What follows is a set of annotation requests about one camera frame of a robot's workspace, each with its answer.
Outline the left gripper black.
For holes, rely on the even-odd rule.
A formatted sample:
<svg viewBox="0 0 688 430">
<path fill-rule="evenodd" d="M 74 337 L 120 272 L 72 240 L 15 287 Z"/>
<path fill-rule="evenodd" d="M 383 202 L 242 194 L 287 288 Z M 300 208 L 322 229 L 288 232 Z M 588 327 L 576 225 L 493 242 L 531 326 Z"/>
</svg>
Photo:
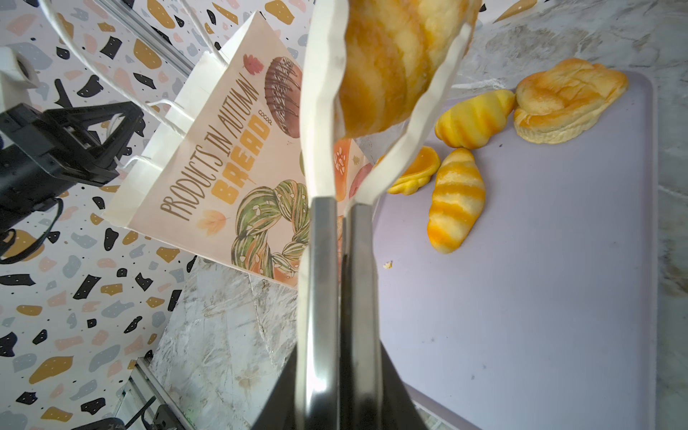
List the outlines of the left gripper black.
<svg viewBox="0 0 688 430">
<path fill-rule="evenodd" d="M 89 130 L 114 117 L 102 143 Z M 76 184 L 105 186 L 118 177 L 121 153 L 143 119 L 133 102 L 40 112 L 21 103 L 1 114 L 1 229 L 47 211 Z"/>
</svg>

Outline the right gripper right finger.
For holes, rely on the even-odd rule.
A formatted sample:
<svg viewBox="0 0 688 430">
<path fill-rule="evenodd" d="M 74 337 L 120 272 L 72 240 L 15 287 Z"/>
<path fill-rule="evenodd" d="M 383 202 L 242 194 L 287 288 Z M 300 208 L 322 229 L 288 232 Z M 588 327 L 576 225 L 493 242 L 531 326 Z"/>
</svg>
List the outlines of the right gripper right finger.
<svg viewBox="0 0 688 430">
<path fill-rule="evenodd" d="M 381 355 L 383 373 L 382 428 L 384 430 L 427 430 L 384 345 L 381 345 Z"/>
</svg>

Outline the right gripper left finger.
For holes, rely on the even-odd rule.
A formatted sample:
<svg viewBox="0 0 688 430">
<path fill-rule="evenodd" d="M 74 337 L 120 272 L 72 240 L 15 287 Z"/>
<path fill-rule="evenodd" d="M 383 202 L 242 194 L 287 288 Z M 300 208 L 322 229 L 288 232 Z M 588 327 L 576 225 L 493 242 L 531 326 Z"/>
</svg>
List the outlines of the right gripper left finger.
<svg viewBox="0 0 688 430">
<path fill-rule="evenodd" d="M 252 430 L 294 430 L 297 347 L 294 347 Z"/>
</svg>

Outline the steel tongs white tips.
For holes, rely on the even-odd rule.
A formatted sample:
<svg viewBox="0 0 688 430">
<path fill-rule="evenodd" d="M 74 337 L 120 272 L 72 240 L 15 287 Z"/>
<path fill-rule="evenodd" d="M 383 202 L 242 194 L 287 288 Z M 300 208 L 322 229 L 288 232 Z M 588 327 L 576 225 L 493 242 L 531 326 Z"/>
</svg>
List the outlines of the steel tongs white tips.
<svg viewBox="0 0 688 430">
<path fill-rule="evenodd" d="M 339 91 L 350 2 L 316 4 L 304 62 L 300 132 L 310 242 L 298 277 L 296 429 L 383 429 L 374 209 L 419 154 L 475 29 L 462 25 L 410 117 L 398 124 L 401 136 L 338 215 L 334 145 L 346 132 Z"/>
</svg>

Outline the printed paper bread bag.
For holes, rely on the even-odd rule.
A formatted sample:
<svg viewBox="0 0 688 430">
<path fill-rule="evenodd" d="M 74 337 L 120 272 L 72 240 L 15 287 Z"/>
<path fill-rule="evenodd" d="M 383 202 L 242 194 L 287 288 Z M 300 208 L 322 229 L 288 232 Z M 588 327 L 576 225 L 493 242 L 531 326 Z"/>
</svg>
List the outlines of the printed paper bread bag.
<svg viewBox="0 0 688 430">
<path fill-rule="evenodd" d="M 298 62 L 252 14 L 221 50 L 202 55 L 105 220 L 297 286 L 310 231 L 302 83 Z"/>
</svg>

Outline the striped croissant bread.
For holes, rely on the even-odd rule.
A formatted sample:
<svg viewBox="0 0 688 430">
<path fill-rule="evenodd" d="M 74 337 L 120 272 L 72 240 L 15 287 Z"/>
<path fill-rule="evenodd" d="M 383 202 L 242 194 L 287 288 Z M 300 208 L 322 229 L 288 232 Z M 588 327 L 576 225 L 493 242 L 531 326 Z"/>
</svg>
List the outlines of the striped croissant bread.
<svg viewBox="0 0 688 430">
<path fill-rule="evenodd" d="M 473 154 L 456 149 L 435 175 L 426 232 L 432 247 L 451 254 L 465 241 L 487 200 L 486 186 Z"/>
<path fill-rule="evenodd" d="M 462 25 L 480 1 L 352 1 L 339 99 L 345 137 L 381 133 L 406 121 Z"/>
</svg>

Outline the round yellow tart bread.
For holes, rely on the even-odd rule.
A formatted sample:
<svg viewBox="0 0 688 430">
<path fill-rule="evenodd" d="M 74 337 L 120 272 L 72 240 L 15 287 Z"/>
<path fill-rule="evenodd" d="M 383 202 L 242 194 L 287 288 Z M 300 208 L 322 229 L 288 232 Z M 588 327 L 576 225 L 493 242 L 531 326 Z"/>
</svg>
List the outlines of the round yellow tart bread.
<svg viewBox="0 0 688 430">
<path fill-rule="evenodd" d="M 435 149 L 423 146 L 415 161 L 395 181 L 387 193 L 390 195 L 413 195 L 430 182 L 440 166 L 441 160 Z"/>
</svg>

